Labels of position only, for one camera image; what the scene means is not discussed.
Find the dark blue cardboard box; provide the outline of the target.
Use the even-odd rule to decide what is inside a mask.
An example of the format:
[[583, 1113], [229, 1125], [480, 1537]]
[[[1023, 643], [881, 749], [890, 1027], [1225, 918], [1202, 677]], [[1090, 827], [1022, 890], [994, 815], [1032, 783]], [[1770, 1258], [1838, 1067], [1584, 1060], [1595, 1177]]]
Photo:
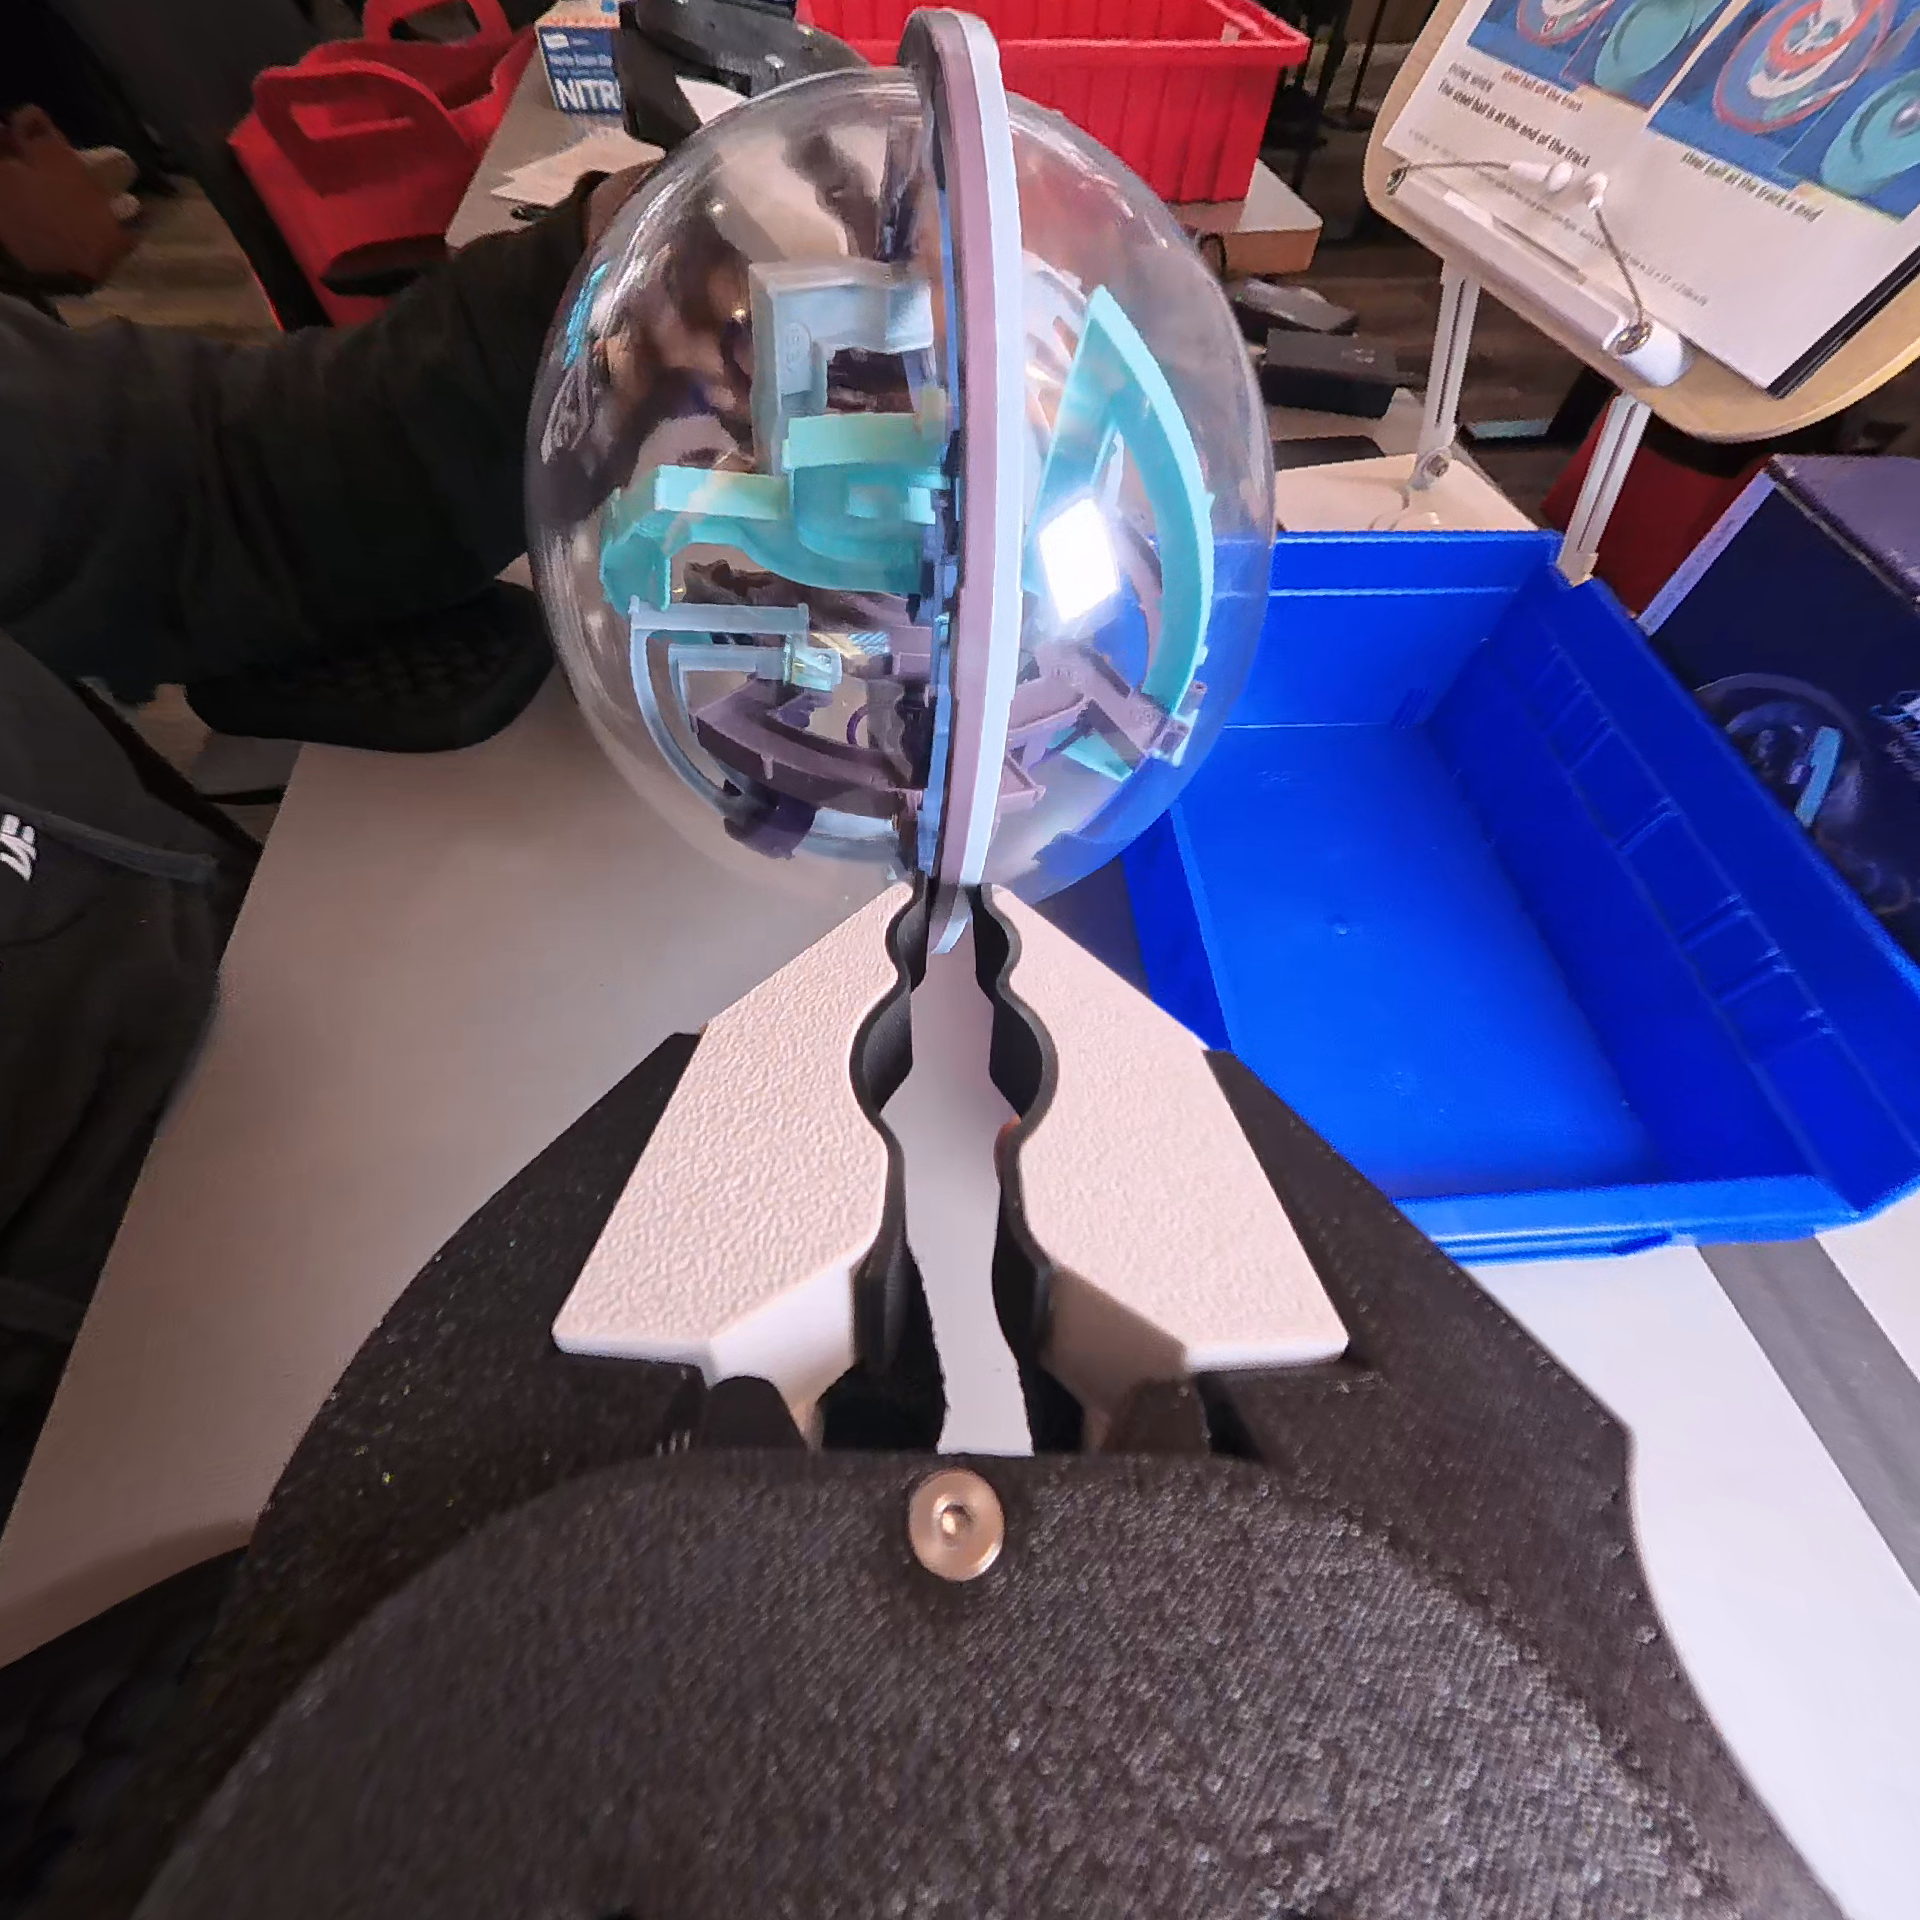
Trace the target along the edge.
[[1917, 462], [1767, 462], [1639, 623], [1746, 771], [1917, 956]]

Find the red plastic bin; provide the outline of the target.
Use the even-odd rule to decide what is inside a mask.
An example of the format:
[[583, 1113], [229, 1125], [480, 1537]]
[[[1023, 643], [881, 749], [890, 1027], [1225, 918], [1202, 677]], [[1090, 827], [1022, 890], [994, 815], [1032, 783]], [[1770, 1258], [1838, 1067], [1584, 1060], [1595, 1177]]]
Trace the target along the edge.
[[1305, 31], [1249, 2], [960, 2], [1008, 94], [1046, 108], [1171, 205], [1242, 202]]

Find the clear maze ball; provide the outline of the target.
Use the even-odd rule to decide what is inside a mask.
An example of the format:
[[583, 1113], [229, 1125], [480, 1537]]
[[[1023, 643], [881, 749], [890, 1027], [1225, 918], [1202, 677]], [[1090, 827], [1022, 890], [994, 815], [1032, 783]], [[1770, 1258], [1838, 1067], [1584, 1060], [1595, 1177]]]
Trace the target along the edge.
[[1270, 453], [1167, 205], [925, 7], [893, 63], [688, 134], [592, 246], [529, 563], [593, 740], [722, 870], [1041, 900], [1222, 739]]

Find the blue plastic bin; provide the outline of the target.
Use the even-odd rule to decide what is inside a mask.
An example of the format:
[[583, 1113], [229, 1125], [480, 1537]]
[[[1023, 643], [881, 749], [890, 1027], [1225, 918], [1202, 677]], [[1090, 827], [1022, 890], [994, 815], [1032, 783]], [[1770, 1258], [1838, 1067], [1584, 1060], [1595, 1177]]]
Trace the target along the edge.
[[1915, 964], [1547, 535], [1280, 535], [1121, 858], [1147, 989], [1451, 1258], [1915, 1195]]

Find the black power brick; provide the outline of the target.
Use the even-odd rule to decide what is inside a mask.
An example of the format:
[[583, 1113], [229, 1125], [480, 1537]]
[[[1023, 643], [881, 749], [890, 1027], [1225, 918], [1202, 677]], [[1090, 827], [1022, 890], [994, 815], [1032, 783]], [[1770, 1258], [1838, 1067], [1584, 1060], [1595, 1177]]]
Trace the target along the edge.
[[1270, 406], [1377, 420], [1400, 386], [1400, 363], [1389, 342], [1272, 326], [1257, 379]]

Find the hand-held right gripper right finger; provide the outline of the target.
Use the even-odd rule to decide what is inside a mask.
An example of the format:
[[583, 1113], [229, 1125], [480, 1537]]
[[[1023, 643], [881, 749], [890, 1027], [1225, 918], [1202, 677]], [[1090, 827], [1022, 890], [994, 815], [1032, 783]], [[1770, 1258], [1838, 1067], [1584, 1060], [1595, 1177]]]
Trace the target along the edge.
[[1000, 887], [979, 891], [992, 1301], [1032, 1445], [1099, 1443], [1144, 1387], [1336, 1361], [1347, 1330], [1187, 1027]]

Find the blue white glove box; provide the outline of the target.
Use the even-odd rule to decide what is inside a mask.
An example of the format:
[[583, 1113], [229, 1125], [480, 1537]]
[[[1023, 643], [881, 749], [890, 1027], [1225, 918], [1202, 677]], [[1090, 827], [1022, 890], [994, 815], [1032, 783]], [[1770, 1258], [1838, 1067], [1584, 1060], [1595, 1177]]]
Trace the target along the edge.
[[534, 20], [546, 89], [569, 118], [623, 117], [617, 77], [619, 2], [552, 2]]

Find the white easel legs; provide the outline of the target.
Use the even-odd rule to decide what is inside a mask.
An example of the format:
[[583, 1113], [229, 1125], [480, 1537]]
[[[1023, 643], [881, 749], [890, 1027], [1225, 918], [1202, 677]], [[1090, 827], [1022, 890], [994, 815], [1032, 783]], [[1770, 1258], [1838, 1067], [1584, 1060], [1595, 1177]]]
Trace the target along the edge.
[[[1423, 419], [1398, 491], [1376, 521], [1381, 533], [1517, 533], [1528, 518], [1458, 447], [1458, 401], [1471, 356], [1481, 287], [1461, 269], [1441, 269], [1430, 342]], [[1560, 535], [1555, 566], [1573, 582], [1592, 578], [1599, 541], [1639, 453], [1650, 409], [1633, 396], [1613, 396]]]

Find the white page holder clip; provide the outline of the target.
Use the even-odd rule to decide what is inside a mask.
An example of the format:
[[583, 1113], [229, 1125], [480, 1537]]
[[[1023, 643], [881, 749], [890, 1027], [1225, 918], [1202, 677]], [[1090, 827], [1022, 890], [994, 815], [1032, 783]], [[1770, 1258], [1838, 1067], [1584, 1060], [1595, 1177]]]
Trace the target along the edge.
[[[1533, 202], [1575, 204], [1611, 278], [1575, 268], [1487, 204], [1451, 183], [1440, 186], [1454, 177], [1521, 186]], [[1573, 161], [1394, 161], [1382, 180], [1385, 194], [1409, 209], [1414, 225], [1447, 242], [1447, 260], [1482, 287], [1520, 297], [1526, 313], [1563, 331], [1592, 365], [1609, 363], [1642, 386], [1667, 388], [1688, 372], [1691, 345], [1650, 313], [1641, 278], [1607, 220], [1607, 186], [1607, 174]]]

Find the person's left forearm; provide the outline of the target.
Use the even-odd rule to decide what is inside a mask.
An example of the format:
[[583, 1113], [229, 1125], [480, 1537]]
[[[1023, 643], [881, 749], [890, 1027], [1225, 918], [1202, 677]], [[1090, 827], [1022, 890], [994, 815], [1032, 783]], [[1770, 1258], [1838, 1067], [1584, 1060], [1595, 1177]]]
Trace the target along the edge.
[[571, 191], [376, 318], [269, 342], [3, 299], [3, 637], [143, 692], [472, 601], [526, 549], [526, 425], [584, 257]]

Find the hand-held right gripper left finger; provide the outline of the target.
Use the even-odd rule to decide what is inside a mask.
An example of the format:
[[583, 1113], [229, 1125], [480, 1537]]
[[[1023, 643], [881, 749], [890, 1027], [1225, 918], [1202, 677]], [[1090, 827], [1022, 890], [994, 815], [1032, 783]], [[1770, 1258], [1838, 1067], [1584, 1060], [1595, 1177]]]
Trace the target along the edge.
[[890, 939], [917, 903], [886, 887], [701, 1027], [552, 1318], [561, 1354], [759, 1378], [815, 1431], [888, 1205], [856, 1043], [904, 985]]

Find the dark red bag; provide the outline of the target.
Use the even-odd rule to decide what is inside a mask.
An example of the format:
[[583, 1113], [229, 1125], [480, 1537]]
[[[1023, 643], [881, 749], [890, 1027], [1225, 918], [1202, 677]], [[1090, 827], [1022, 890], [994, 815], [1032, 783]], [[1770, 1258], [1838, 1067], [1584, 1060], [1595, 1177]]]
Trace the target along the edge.
[[1630, 615], [1642, 613], [1767, 458], [1767, 443], [1703, 442], [1650, 419], [1591, 575]]

